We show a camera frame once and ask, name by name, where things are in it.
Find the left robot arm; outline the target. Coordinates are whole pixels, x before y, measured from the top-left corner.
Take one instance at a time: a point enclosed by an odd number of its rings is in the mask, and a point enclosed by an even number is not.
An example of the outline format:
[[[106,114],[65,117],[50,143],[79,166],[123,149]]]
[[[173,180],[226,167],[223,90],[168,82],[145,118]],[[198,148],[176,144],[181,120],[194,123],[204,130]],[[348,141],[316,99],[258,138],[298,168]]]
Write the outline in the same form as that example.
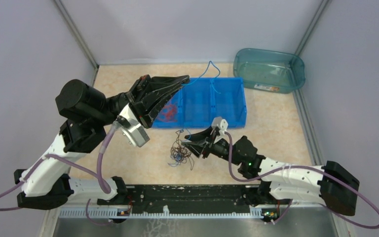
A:
[[[67,82],[56,97],[58,112],[66,121],[50,147],[28,169],[14,173],[21,192],[19,208],[51,210],[68,202],[96,200],[99,205],[130,202],[124,180],[102,178],[102,157],[117,131],[135,147],[149,141],[147,129],[167,102],[185,85],[188,75],[177,77],[141,76],[127,92],[112,97],[81,80]],[[94,180],[68,175],[70,167],[94,149],[99,149]]]

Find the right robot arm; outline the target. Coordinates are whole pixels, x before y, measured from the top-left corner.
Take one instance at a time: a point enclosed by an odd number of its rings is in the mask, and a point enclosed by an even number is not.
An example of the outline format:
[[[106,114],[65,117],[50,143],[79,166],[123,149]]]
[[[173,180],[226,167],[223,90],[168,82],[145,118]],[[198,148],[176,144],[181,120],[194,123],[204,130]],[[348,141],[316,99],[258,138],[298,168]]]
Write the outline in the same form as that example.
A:
[[[304,166],[283,163],[258,154],[253,143],[242,136],[226,140],[227,132],[218,128],[186,135],[182,143],[198,158],[215,155],[238,167],[243,182],[260,180],[258,197],[263,203],[293,199],[325,205],[331,211],[354,216],[360,182],[335,161],[325,165]]]

